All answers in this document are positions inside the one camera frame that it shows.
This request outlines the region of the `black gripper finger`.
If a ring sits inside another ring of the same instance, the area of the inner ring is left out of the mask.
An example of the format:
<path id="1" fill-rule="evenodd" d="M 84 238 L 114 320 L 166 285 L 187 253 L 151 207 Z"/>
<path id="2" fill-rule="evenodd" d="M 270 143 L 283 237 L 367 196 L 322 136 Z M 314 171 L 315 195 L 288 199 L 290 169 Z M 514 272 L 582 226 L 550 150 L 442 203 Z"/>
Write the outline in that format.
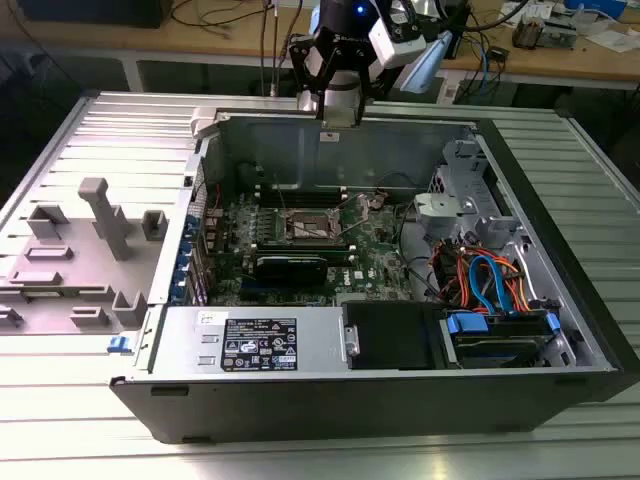
<path id="1" fill-rule="evenodd" d="M 353 126 L 359 126 L 367 102 L 381 95 L 384 68 L 369 45 L 350 45 L 348 49 L 348 105 L 353 113 Z"/>
<path id="2" fill-rule="evenodd" d="M 334 76 L 334 34 L 318 30 L 313 35 L 295 36 L 289 54 L 297 92 L 309 94 L 316 103 L 316 118 L 323 120 L 326 90 Z"/>

